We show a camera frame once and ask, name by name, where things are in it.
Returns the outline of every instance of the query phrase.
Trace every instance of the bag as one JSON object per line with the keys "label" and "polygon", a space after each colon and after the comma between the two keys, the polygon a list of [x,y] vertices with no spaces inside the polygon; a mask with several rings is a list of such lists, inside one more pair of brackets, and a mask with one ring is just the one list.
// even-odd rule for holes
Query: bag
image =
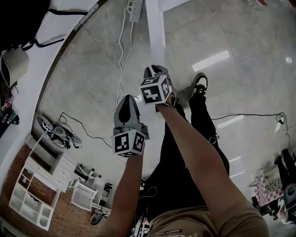
{"label": "bag", "polygon": [[50,9],[50,0],[30,0],[30,1],[1,1],[0,9],[0,51],[16,48],[21,45],[23,51],[29,50],[36,44],[42,48],[49,44],[40,44],[36,39],[36,34],[47,12],[56,15],[87,15],[87,12],[67,12]]}

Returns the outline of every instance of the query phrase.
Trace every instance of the black sneaker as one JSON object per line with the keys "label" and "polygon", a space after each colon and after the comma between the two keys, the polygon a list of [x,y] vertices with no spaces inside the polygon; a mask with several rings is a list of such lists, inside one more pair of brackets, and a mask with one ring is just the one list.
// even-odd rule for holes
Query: black sneaker
{"label": "black sneaker", "polygon": [[208,78],[203,73],[198,73],[196,77],[194,78],[193,83],[193,93],[192,96],[194,96],[196,93],[200,95],[205,95],[208,88]]}
{"label": "black sneaker", "polygon": [[275,160],[274,160],[274,164],[275,164],[275,165],[278,165],[278,162],[279,162],[280,160],[282,160],[281,156],[276,157]]}

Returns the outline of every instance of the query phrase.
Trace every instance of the white chair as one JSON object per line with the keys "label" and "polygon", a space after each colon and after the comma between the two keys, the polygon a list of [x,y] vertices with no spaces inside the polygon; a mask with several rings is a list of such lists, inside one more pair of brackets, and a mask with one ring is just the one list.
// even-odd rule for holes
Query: white chair
{"label": "white chair", "polygon": [[97,192],[97,189],[93,189],[87,186],[86,183],[77,180],[73,186],[71,203],[84,210],[91,211],[92,202]]}

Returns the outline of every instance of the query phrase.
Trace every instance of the checkered tablecloth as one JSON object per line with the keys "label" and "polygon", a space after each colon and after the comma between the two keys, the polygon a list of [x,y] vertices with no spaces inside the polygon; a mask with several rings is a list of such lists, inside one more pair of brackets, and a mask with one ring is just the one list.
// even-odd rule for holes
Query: checkered tablecloth
{"label": "checkered tablecloth", "polygon": [[273,191],[270,191],[263,176],[257,179],[257,185],[254,191],[260,206],[264,206],[282,197],[284,194],[282,186],[276,187]]}

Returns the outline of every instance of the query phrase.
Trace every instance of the tiled floor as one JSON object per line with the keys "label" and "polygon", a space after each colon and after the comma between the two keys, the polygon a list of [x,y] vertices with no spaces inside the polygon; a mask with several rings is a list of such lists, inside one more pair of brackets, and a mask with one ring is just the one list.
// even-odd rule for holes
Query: tiled floor
{"label": "tiled floor", "polygon": [[[83,26],[68,46],[46,88],[40,110],[52,119],[66,112],[82,121],[92,136],[112,134],[120,76],[118,37],[127,1],[110,0]],[[256,11],[241,0],[192,0],[164,14],[166,66],[178,90],[192,83],[192,65],[222,51],[230,58],[203,69],[209,78],[207,107],[212,118],[224,113],[280,113],[288,125],[296,123],[296,22],[288,11]],[[123,34],[129,48],[130,22]],[[124,95],[138,95],[146,66],[151,65],[146,10],[135,25],[133,49],[122,79]],[[286,57],[292,59],[288,64]],[[160,157],[164,121],[153,106],[138,103],[141,121],[148,125],[143,175],[148,176]],[[190,118],[190,110],[185,113]],[[215,125],[229,120],[215,121]],[[117,184],[123,165],[98,139],[87,137],[81,125],[68,124],[83,141],[80,150],[65,152]],[[284,132],[274,132],[275,117],[245,117],[217,129],[219,145],[229,160],[234,183],[250,199],[248,183],[274,154],[287,147]],[[296,143],[296,126],[289,129],[291,146]]]}

